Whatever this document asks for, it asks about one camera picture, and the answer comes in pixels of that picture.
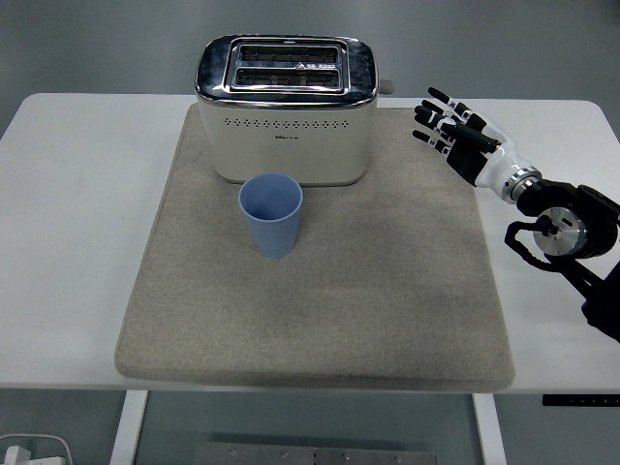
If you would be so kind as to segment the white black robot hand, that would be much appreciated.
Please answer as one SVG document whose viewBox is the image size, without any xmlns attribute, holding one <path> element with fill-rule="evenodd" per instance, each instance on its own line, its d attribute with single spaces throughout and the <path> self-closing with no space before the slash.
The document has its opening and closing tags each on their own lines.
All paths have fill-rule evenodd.
<svg viewBox="0 0 620 465">
<path fill-rule="evenodd" d="M 430 98 L 415 107 L 415 121 L 428 131 L 414 130 L 413 136 L 443 155 L 466 182 L 514 203 L 520 184 L 542 178 L 518 156 L 514 140 L 490 119 L 439 89 L 430 87 L 428 94 Z"/>
</svg>

